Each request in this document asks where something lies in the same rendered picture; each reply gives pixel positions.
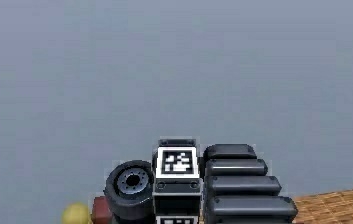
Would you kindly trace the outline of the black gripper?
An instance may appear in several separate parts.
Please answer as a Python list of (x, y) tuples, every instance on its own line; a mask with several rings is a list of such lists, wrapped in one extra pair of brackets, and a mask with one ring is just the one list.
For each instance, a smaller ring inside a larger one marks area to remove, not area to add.
[(151, 164), (131, 160), (118, 165), (106, 179), (104, 195), (118, 224), (153, 224)]

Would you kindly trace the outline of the dark red block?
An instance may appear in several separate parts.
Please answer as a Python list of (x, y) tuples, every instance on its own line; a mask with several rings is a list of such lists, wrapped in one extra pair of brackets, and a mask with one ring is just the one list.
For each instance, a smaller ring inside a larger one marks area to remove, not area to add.
[(91, 218), (93, 224), (111, 224), (112, 213), (104, 196), (94, 198)]

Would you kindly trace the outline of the yellow-green round ball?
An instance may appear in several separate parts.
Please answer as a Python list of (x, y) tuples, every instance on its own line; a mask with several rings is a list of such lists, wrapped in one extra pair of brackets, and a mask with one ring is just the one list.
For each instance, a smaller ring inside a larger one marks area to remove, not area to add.
[(63, 210), (61, 224), (93, 224), (87, 205), (76, 202)]

